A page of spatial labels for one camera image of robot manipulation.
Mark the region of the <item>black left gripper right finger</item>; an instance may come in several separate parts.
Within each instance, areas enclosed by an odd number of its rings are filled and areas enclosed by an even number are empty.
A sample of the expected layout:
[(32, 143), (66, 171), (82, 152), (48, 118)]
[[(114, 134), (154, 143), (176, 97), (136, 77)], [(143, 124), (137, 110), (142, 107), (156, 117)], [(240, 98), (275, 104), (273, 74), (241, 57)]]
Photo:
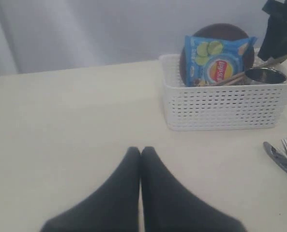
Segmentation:
[(238, 232), (240, 221), (185, 188), (153, 147), (141, 152), (141, 192), (147, 232)]

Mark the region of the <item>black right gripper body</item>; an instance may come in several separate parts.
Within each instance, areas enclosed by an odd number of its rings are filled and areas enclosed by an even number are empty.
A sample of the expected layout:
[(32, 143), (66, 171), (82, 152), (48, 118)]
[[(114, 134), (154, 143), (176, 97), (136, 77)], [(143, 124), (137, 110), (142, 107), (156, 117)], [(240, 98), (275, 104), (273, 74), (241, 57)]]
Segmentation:
[(287, 55), (287, 0), (283, 3), (269, 0), (262, 10), (269, 15), (269, 19), (258, 57), (268, 60)]

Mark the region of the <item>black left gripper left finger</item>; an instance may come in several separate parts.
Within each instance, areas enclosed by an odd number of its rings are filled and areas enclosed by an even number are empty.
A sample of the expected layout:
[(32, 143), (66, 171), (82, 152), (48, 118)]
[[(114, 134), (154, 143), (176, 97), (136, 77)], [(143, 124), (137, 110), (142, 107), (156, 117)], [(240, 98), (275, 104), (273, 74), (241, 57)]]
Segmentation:
[(112, 175), (88, 198), (49, 219), (43, 232), (137, 232), (140, 151), (130, 147)]

